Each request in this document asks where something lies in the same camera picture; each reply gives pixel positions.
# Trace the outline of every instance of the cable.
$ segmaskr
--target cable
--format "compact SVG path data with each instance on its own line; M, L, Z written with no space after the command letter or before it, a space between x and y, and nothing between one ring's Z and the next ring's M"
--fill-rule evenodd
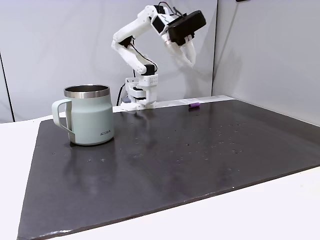
M175 6L173 7L173 10L175 10L175 13L180 14L180 16L181 16L181 17L184 17L184 16L181 14L181 12L179 12L179 11L176 9L176 7L175 7Z
M120 87L120 91L119 91L119 94L118 94L118 100L116 101L116 105L119 106L119 100L120 100L120 96L121 96L121 92L122 92L122 89L124 88L126 84L123 84L121 87Z
M132 44L135 45L135 38L133 38L133 41L132 41ZM133 69L133 77L135 78L136 77L136 71Z
M167 2L165 2L165 1L160 1L160 2L159 2L159 4L158 4L158 9L159 9L159 7L160 7L160 4L165 4L165 5L167 5L168 8L170 9L170 11L173 13L173 15L176 15L176 16L178 16L178 17L182 16L182 14L181 14L179 11L177 11L177 10L175 9L175 7L173 7L173 9L175 9L176 12L172 11L172 9L171 9L171 7L169 6L169 4L168 4Z
M145 60L149 61L150 63L152 63L152 64L156 67L156 69L155 69L155 71L154 71L154 73L156 73L156 72L158 71L158 66L157 66L157 64L155 64L153 61L151 61L150 59L148 59L148 58L146 58L145 56L143 56L143 55L135 48L135 46L132 45L132 43L130 43L130 45L133 47L134 50L136 50L136 52L137 52L141 57L143 57Z

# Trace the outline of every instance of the mug handle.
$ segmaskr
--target mug handle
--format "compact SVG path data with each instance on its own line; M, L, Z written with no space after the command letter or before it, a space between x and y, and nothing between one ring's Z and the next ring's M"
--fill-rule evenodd
M73 131L71 131L69 128L63 126L60 122L60 116L59 116L59 106L62 105L62 104L67 104L71 102L71 100L69 99L62 99L62 100L59 100L59 101L55 101L53 104L52 104L52 116L53 116L53 122L55 123L55 125L57 125L58 127L66 130L68 133L70 134L75 134Z

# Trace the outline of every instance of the black mat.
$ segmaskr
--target black mat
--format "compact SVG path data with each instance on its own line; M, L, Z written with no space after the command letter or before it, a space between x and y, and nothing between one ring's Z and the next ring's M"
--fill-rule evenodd
M117 223L320 164L319 127L237 100L114 120L114 140L92 147L71 145L52 120L40 124L18 240Z

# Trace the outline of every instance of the stainless steel rim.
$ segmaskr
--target stainless steel rim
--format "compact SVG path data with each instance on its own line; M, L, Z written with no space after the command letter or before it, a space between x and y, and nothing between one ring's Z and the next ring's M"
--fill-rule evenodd
M106 85L76 85L64 89L64 96L72 99L93 99L110 94L110 87Z

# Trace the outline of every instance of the purple object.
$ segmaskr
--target purple object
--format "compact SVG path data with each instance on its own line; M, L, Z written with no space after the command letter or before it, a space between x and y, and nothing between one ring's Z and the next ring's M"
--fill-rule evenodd
M200 107L200 102L195 102L195 103L190 103L189 104L189 108L190 109L197 108L197 107Z

